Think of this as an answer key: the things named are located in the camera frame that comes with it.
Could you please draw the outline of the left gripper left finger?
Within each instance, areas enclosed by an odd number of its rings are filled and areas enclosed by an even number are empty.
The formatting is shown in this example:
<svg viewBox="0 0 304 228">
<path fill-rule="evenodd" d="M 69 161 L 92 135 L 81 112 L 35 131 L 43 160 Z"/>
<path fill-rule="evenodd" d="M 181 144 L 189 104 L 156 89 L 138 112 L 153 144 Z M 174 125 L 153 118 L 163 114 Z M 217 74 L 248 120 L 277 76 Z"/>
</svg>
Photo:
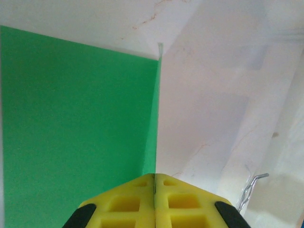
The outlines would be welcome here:
<svg viewBox="0 0 304 228">
<path fill-rule="evenodd" d="M 85 200 L 65 228 L 154 228 L 155 175 L 139 178 Z"/>
</svg>

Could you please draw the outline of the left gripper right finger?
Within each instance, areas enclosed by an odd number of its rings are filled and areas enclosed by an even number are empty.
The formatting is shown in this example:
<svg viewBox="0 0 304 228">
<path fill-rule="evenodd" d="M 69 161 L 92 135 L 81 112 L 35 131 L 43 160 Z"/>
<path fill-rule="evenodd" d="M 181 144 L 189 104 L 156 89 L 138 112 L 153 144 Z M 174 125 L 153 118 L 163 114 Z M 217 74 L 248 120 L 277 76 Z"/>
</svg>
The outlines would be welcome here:
<svg viewBox="0 0 304 228">
<path fill-rule="evenodd" d="M 155 174 L 157 228 L 248 228 L 225 198 L 166 174 Z"/>
</svg>

